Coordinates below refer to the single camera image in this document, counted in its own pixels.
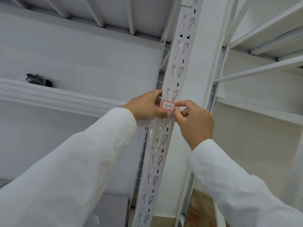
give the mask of sleeve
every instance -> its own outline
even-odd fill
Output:
[[[303,214],[276,198],[213,141],[199,144],[186,164],[232,227],[299,227]]]
[[[74,134],[0,190],[0,226],[82,227],[136,129],[132,113],[115,108]]]

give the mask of person's right hand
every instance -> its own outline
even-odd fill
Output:
[[[212,139],[214,120],[211,114],[191,100],[175,103],[174,118],[180,126],[183,138],[192,150],[203,141]]]

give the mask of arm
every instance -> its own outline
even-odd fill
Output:
[[[110,110],[0,190],[0,226],[82,227],[100,199],[116,159],[136,133],[136,120],[166,117],[161,91]]]
[[[232,227],[299,227],[303,214],[276,198],[213,140],[199,144],[186,161]]]
[[[175,120],[193,150],[186,163],[232,227],[302,225],[302,213],[276,198],[212,140],[214,122],[208,111],[190,100],[175,105]],[[181,112],[178,107],[186,108]]]

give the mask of brown cardboard box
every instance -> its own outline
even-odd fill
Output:
[[[184,227],[217,227],[214,201],[211,197],[193,190]]]

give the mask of label sticker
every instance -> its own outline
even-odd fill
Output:
[[[161,108],[167,111],[174,111],[175,103],[171,101],[163,100]]]

